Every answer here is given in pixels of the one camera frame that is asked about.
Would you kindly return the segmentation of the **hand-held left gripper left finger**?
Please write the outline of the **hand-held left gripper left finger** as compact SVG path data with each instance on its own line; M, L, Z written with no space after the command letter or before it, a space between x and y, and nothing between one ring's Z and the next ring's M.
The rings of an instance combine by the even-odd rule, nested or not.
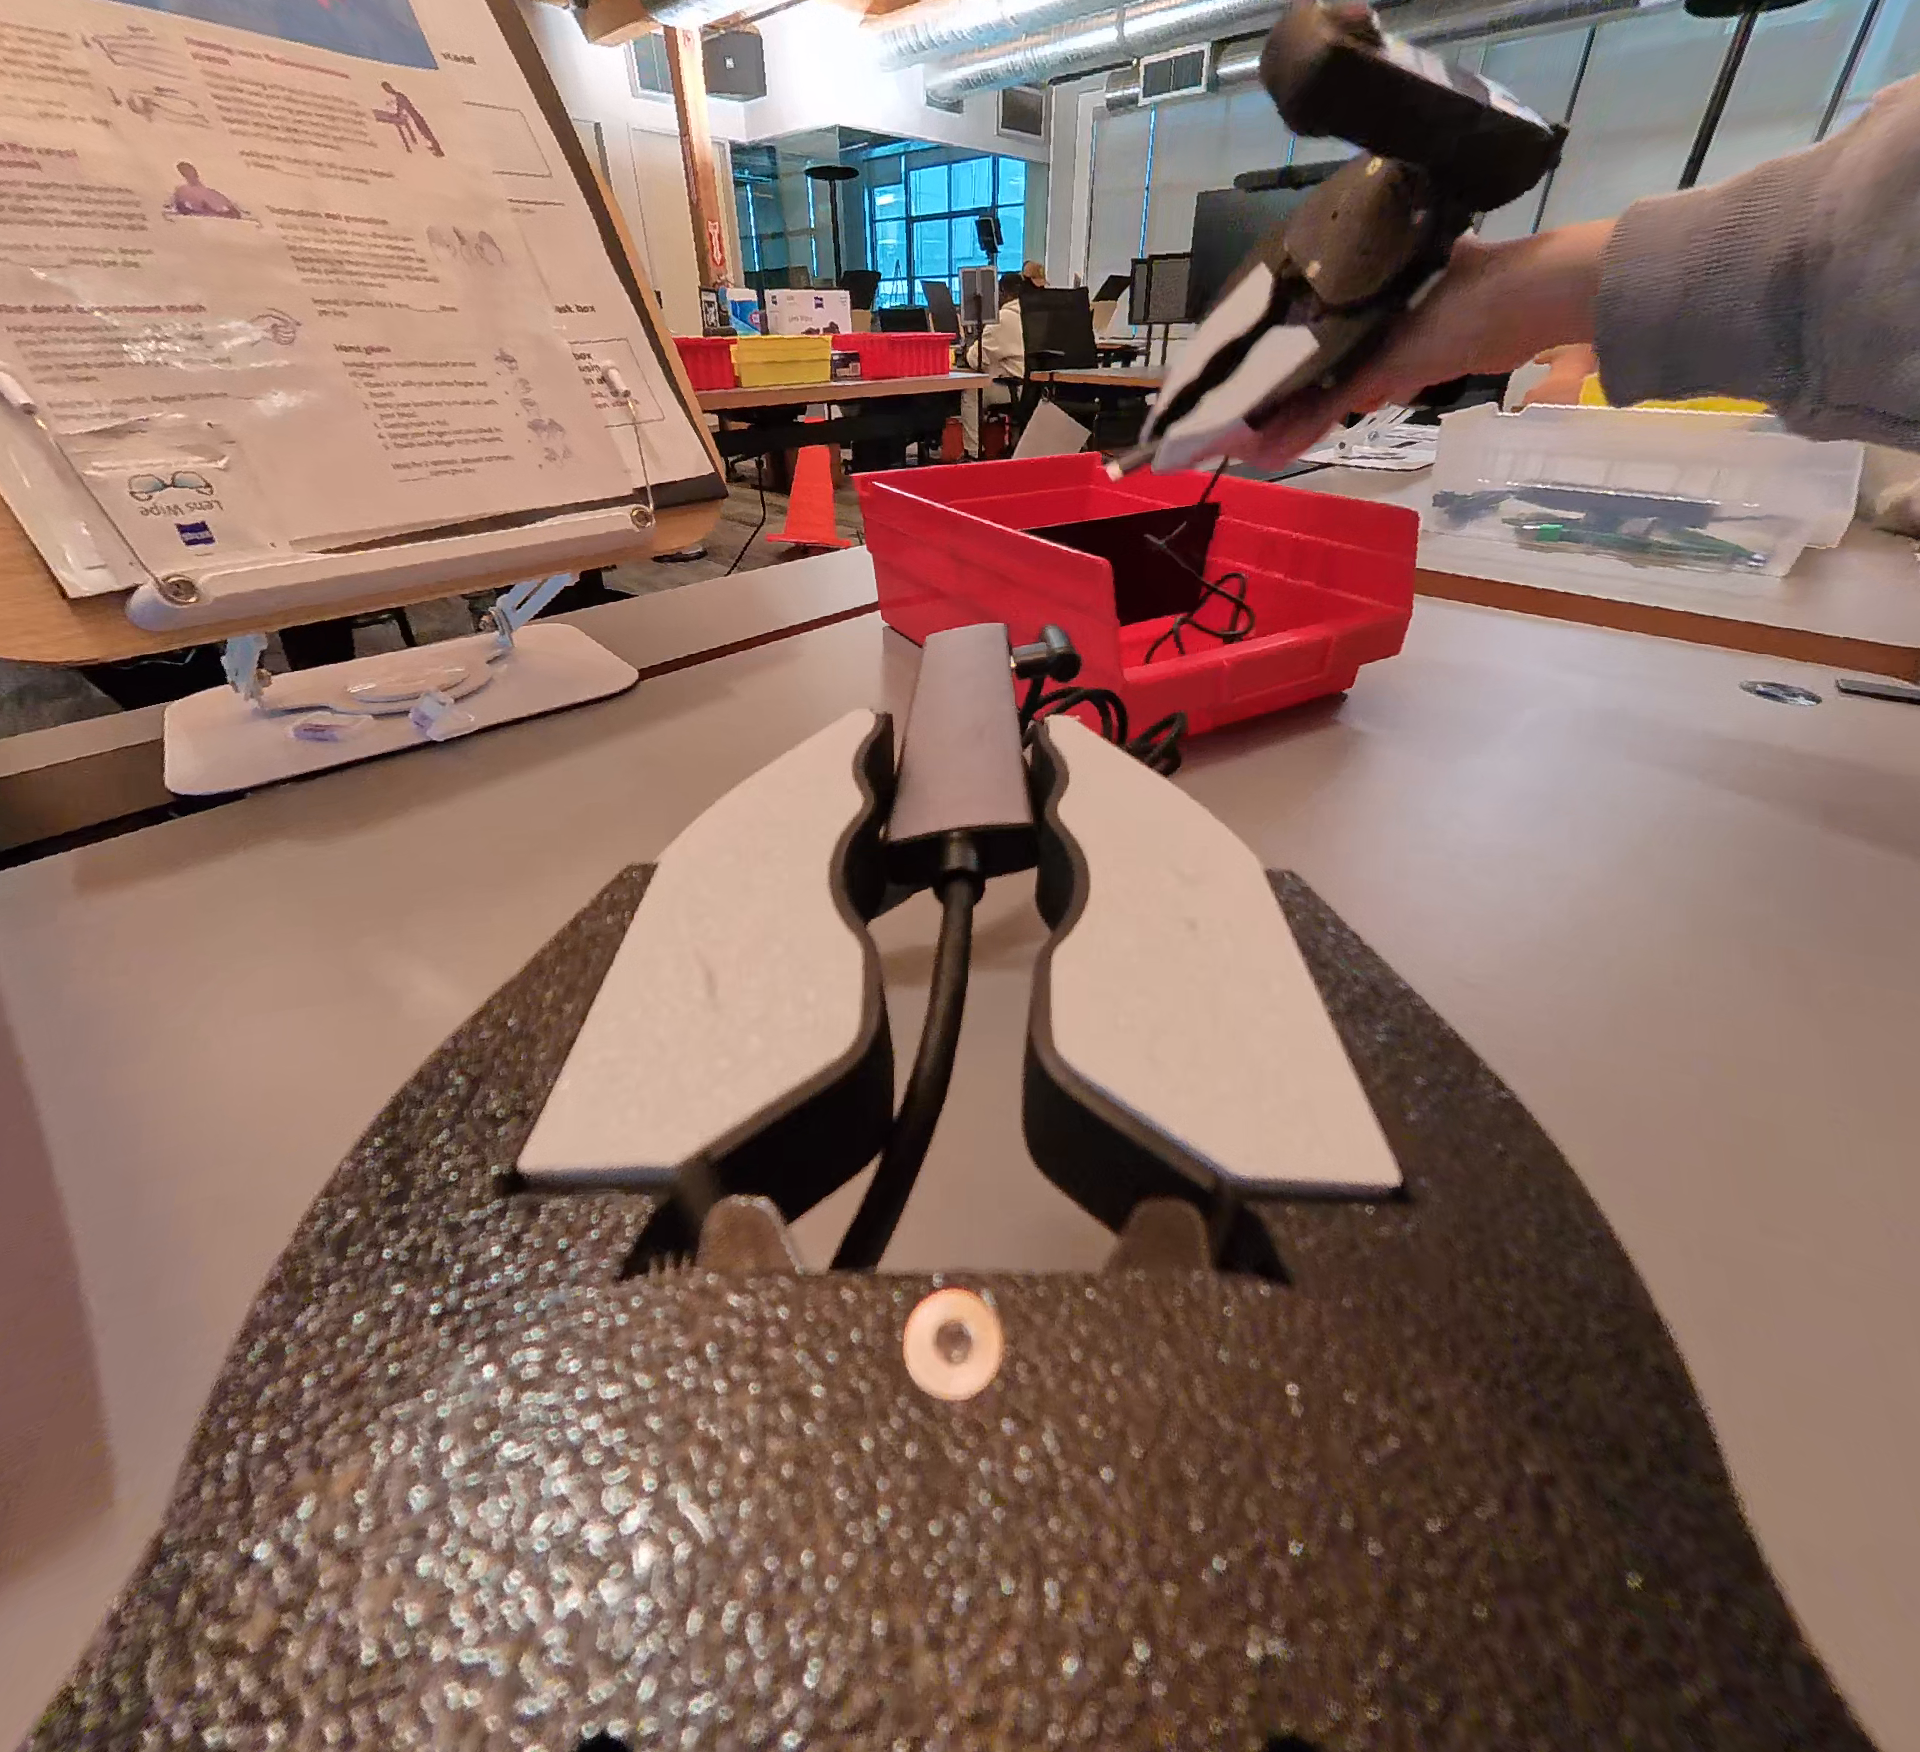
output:
M656 1199L624 1276L690 1262L729 1199L798 1221L896 1125L873 939L896 725L854 709L741 781L651 867L521 1146L529 1192Z

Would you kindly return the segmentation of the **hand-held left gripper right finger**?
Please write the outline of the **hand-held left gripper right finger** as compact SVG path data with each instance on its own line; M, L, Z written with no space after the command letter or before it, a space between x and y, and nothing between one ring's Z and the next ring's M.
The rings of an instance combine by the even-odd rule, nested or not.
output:
M1202 1267L1282 1279L1267 1207L1407 1175L1259 854L1177 781L1045 720L1020 1130L1116 1238L1170 1213Z

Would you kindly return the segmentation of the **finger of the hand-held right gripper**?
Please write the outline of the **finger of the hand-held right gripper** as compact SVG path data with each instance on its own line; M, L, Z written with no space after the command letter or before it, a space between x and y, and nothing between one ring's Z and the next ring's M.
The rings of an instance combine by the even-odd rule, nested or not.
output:
M1326 370L1325 348L1312 330L1274 330L1228 387L1232 393L1250 393L1250 381L1260 374L1256 381L1260 397L1245 418L1231 432L1200 441L1196 448L1160 451L1160 473L1200 471L1243 456L1245 448L1250 448L1286 407L1321 385Z
M1285 324L1286 284L1279 269L1247 269L1188 340L1166 361L1145 420L1145 451L1185 451L1228 434L1259 401L1231 385L1260 342Z

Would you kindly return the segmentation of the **red plastic bin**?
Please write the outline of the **red plastic bin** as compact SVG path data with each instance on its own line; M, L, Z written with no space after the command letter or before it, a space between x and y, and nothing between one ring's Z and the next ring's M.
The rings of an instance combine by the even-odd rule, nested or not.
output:
M1379 501L1212 471L1115 474L1093 454L862 473L885 622L923 644L982 622L1012 644L1062 630L1078 683L1136 731L1183 714L1222 732L1332 698L1403 651L1420 523ZM1187 616L1116 620L1111 566L1029 536L1089 519L1221 507L1209 595Z

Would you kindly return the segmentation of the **person's right forearm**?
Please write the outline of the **person's right forearm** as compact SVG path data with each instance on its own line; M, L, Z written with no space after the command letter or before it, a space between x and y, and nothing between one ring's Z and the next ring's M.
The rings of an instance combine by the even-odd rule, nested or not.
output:
M1595 321L1614 407L1763 401L1812 443L1918 451L1918 82L1730 181L1630 207Z

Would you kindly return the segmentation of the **person's right hand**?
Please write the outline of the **person's right hand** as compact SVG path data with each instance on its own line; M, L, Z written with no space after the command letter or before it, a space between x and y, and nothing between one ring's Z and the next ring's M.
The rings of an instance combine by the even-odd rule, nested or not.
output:
M1224 448L1262 471L1293 464L1346 417L1464 377L1508 374L1542 353L1595 348L1595 305L1614 220L1485 243L1463 236L1422 298L1332 387L1314 389Z

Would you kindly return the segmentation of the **black monitor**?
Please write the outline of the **black monitor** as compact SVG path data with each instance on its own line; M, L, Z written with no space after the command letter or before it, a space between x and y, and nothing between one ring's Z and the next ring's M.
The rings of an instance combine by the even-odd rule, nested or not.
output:
M1188 244L1187 321L1202 323L1245 272L1262 241L1309 198L1311 185L1243 189L1239 185L1196 195Z

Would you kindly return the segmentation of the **black bin divider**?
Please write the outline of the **black bin divider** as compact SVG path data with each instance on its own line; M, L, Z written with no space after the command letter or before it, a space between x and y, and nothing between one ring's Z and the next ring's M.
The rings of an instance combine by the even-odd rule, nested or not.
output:
M1175 620L1202 609L1209 555L1222 507L1202 501L1139 515L1033 527L1027 535L1107 562L1123 629Z

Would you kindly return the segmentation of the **orange traffic cone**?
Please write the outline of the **orange traffic cone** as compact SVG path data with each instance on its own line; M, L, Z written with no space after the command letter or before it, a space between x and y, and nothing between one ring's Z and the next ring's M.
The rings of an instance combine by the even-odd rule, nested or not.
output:
M837 446L812 443L793 452L781 529L766 535L772 545L802 552L852 548L852 541L840 529L837 468Z

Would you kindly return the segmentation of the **grey desk with wooden edge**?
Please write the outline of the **grey desk with wooden edge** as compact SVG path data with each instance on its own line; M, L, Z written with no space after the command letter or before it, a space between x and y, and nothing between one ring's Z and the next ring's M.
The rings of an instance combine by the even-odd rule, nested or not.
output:
M1438 602L1918 685L1917 542L1863 523L1836 548L1800 555L1785 579L1730 590L1607 561L1523 571L1452 536L1420 541L1413 586Z

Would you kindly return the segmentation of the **clear plastic container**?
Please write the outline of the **clear plastic container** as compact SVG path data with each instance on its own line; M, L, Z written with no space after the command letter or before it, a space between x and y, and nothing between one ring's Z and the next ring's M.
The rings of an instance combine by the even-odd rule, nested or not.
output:
M1779 583L1846 535L1863 459L1764 414L1479 407L1440 424L1424 524L1529 575L1554 561Z

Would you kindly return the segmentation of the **wooden document stand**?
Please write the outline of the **wooden document stand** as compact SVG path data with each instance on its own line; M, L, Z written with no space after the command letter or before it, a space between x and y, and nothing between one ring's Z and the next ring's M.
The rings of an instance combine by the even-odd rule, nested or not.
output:
M72 592L63 586L51 555L75 541L56 542L54 532L37 532L16 507L19 499L60 501L60 484L43 474L19 484L8 471L5 460L5 658L63 667L279 634L518 583L557 584L695 541L696 524L681 524L681 517L718 503L665 513L645 486L590 515L462 527L222 568L201 590L143 580L128 590Z

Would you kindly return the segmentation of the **instruction sheet with blue header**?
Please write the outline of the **instruction sheet with blue header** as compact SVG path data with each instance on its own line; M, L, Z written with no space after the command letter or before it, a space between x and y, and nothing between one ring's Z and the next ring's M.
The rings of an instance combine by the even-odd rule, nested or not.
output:
M486 0L5 0L5 460L71 592L643 493L470 101Z

